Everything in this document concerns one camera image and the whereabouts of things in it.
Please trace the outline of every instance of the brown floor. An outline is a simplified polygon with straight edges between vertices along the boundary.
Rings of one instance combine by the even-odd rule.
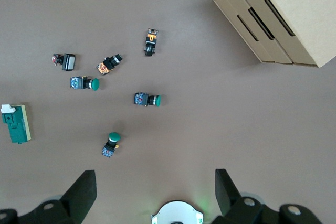
[[[147,28],[157,53],[143,53]],[[0,0],[0,103],[27,105],[33,139],[0,126],[0,208],[19,214],[95,169],[84,223],[150,223],[168,200],[205,222],[220,214],[216,168],[278,209],[293,202],[335,223],[336,60],[321,69],[261,64],[212,0]],[[73,72],[53,53],[77,55]],[[95,66],[121,54],[113,73]],[[72,76],[101,89],[73,90]],[[162,95],[160,108],[132,103]],[[101,155],[108,133],[120,148]]]

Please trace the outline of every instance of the cardboard box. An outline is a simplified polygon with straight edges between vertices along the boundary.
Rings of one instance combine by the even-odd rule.
[[[214,0],[261,62],[322,67],[336,55],[336,0]]]

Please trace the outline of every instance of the green push button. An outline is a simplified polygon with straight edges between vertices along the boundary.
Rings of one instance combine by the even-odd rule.
[[[157,97],[156,97],[156,102],[155,102],[155,104],[156,104],[156,106],[160,106],[160,103],[161,103],[161,96],[160,95],[158,95]]]
[[[117,132],[112,132],[112,133],[109,134],[109,139],[112,142],[117,142],[117,141],[120,140],[120,135]]]
[[[97,78],[93,79],[91,85],[92,85],[92,89],[94,91],[98,90],[99,89],[99,80]]]

